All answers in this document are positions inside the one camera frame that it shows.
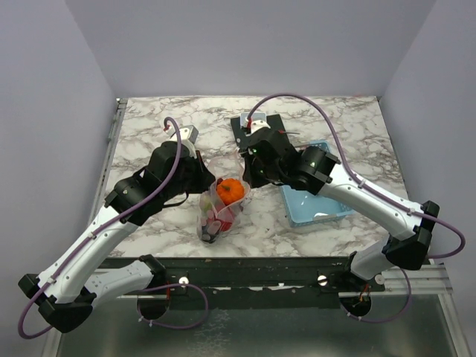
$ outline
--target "black strap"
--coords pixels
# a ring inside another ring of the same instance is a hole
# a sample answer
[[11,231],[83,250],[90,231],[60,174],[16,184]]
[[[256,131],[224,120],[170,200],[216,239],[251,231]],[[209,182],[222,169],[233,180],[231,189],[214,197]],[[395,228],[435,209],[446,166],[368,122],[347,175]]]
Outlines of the black strap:
[[187,197],[185,197],[185,199],[183,201],[180,201],[180,202],[177,202],[177,203],[170,203],[168,205],[162,206],[162,208],[178,207],[179,205],[185,203],[185,201],[187,201],[187,199],[188,199],[188,192],[186,192],[185,194],[187,195]]

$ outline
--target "cable clip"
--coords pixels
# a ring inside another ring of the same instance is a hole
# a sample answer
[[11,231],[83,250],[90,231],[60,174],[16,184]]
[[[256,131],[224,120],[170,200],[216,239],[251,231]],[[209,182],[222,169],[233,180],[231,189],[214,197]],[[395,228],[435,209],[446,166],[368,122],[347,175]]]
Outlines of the cable clip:
[[363,188],[363,186],[365,185],[365,182],[367,182],[367,179],[363,178],[362,181],[360,181],[360,184],[358,184],[358,188]]

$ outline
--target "black metal frame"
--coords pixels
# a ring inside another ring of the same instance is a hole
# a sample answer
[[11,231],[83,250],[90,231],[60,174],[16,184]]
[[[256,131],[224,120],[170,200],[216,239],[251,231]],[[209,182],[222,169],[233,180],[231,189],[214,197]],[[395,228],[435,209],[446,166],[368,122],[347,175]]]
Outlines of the black metal frame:
[[[135,259],[108,258],[100,269],[122,268]],[[211,309],[337,309],[339,292],[361,291],[361,286],[353,286],[342,279],[349,257],[157,259],[166,269],[168,283],[177,283],[180,277],[187,277],[191,284],[203,289]],[[327,281],[318,282],[321,275],[327,277]],[[371,291],[385,290],[375,280],[368,283]],[[280,285],[291,288],[277,289]],[[139,295],[138,304],[144,317],[160,316],[169,303],[165,292],[132,292],[131,295]],[[146,295],[155,295],[155,298],[145,298]],[[169,295],[172,309],[203,308],[202,297],[194,289],[177,288]]]

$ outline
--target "white marble surface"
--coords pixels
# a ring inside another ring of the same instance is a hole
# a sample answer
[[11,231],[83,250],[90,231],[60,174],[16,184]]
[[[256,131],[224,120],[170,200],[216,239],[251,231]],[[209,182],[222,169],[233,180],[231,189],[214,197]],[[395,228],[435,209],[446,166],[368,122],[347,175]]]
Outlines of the white marble surface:
[[[353,169],[383,188],[406,198],[402,177],[390,139],[374,97],[313,98],[330,116]],[[197,149],[205,160],[227,155],[235,149],[232,117],[247,112],[258,97],[151,97],[130,99],[120,131],[108,193],[117,180],[130,176],[147,164],[154,148],[167,139],[163,119],[193,124],[199,130]],[[260,109],[268,115],[281,114],[293,144],[327,140],[337,153],[324,120],[306,103],[296,99],[274,99]],[[376,223],[354,213],[340,222],[290,228],[279,189],[253,190],[242,221],[212,245],[196,235],[198,196],[178,208],[155,215],[113,252],[114,257],[296,257],[348,255],[386,237]]]

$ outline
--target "clear plastic bag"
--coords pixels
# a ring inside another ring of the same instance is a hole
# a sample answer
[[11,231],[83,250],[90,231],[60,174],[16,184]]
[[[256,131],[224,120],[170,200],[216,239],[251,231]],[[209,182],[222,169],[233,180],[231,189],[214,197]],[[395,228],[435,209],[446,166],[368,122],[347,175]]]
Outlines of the clear plastic bag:
[[[207,165],[216,181],[209,191],[200,195],[197,234],[201,241],[213,243],[239,224],[239,218],[249,202],[250,186],[242,180],[243,167],[237,152],[228,156],[213,158]],[[231,205],[225,205],[216,192],[216,186],[224,179],[236,179],[245,188],[245,195]]]

